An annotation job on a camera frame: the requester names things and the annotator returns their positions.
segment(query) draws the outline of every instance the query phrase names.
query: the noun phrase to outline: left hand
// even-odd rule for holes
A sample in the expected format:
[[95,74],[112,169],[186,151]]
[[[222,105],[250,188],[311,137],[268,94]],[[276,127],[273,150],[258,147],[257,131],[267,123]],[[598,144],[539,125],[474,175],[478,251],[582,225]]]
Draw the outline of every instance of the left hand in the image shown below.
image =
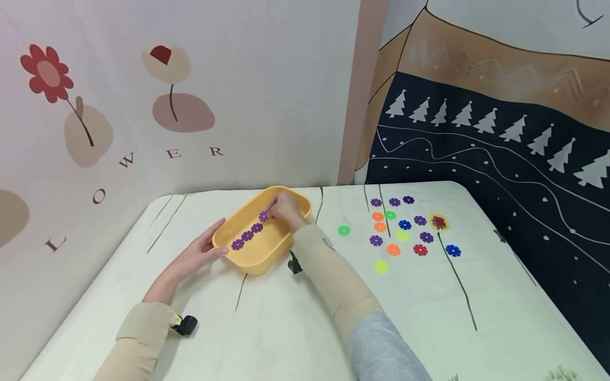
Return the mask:
[[222,224],[224,224],[224,218],[195,238],[157,277],[142,302],[160,302],[170,305],[183,280],[206,263],[227,254],[229,250],[226,247],[214,248],[212,246],[212,235]]
[[224,224],[224,221],[224,218],[219,219],[199,237],[195,238],[186,249],[167,266],[165,272],[169,273],[172,277],[177,277],[182,282],[206,263],[226,255],[229,252],[226,247],[214,248],[212,245],[212,235],[222,226],[222,224]]

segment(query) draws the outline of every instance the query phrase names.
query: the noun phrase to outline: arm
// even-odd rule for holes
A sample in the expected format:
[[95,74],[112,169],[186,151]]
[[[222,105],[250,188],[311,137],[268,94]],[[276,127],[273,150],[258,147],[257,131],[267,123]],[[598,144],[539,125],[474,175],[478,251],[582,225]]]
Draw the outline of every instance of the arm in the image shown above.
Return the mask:
[[431,381],[355,270],[286,198],[291,196],[281,193],[274,199],[271,216],[293,232],[295,256],[332,314],[357,379]]
[[148,381],[174,320],[171,301],[178,286],[203,264],[228,252],[214,249],[212,235],[224,218],[193,240],[158,276],[142,303],[131,309],[118,331],[117,342],[93,381]]

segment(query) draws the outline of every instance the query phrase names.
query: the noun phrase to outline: sleeve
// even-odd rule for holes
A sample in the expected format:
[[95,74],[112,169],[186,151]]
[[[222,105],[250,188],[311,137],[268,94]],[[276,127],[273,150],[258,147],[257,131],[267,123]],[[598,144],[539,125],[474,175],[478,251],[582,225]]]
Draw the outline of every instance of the sleeve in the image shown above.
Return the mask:
[[123,321],[117,342],[93,381],[148,381],[173,318],[173,308],[163,303],[134,306]]
[[293,240],[295,256],[332,314],[347,350],[356,323],[370,313],[382,312],[381,306],[320,228],[304,226]]
[[356,324],[348,354],[359,381],[432,381],[383,313],[367,315]]

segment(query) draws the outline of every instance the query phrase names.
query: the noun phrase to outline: right hand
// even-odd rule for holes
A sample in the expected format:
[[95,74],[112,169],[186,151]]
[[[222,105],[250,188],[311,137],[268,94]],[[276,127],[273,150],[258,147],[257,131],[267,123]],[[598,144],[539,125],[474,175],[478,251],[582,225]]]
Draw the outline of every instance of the right hand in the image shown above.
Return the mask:
[[288,191],[281,191],[273,197],[267,206],[269,218],[279,218],[289,221],[295,217],[301,217],[301,211],[295,198]]

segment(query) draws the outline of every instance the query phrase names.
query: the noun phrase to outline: white tree illustration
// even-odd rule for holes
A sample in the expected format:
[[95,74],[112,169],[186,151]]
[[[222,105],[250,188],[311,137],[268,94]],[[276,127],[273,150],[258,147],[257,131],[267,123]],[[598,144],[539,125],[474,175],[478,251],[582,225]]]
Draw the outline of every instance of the white tree illustration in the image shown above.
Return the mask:
[[551,165],[548,170],[553,172],[556,170],[561,173],[565,173],[564,164],[568,162],[568,156],[572,153],[572,145],[576,141],[576,138],[572,138],[568,144],[566,144],[561,151],[557,152],[555,156],[547,160],[547,163]]
[[508,127],[506,131],[502,135],[501,138],[504,138],[504,141],[514,140],[521,143],[521,134],[523,133],[523,127],[525,126],[525,117],[527,114],[523,115],[521,119],[515,122],[511,127]]
[[553,133],[554,125],[554,123],[551,123],[551,127],[544,130],[539,137],[534,138],[534,141],[528,144],[528,147],[532,149],[532,152],[530,152],[532,155],[539,154],[544,156],[544,149],[548,146],[548,139]]
[[585,165],[583,170],[576,172],[574,176],[581,179],[578,185],[583,187],[587,184],[591,184],[594,187],[604,189],[604,185],[601,182],[601,178],[608,177],[608,167],[610,166],[610,149],[602,156],[598,157],[591,164]]
[[493,134],[493,127],[495,127],[495,112],[497,110],[498,109],[494,107],[489,114],[479,120],[479,123],[474,125],[474,128],[479,130],[479,134],[482,134],[483,132]]
[[405,90],[403,90],[403,92],[396,97],[394,103],[390,104],[390,108],[388,109],[388,111],[386,111],[386,114],[389,114],[390,118],[393,118],[395,115],[404,115],[404,92]]
[[417,110],[413,111],[413,114],[411,114],[409,117],[411,119],[413,119],[413,123],[420,121],[420,122],[425,122],[426,121],[426,115],[428,114],[428,101],[430,100],[430,97],[426,98],[425,101],[423,101],[423,103],[417,108]]
[[434,115],[434,119],[430,123],[434,123],[434,127],[438,127],[439,124],[447,122],[445,117],[447,116],[447,98],[443,101],[440,106],[439,112]]
[[469,126],[470,125],[470,113],[472,112],[472,101],[468,102],[468,104],[466,105],[466,107],[464,107],[462,109],[462,111],[460,111],[459,114],[457,114],[456,118],[452,121],[453,124],[456,125],[456,127],[459,127],[461,125],[464,126]]

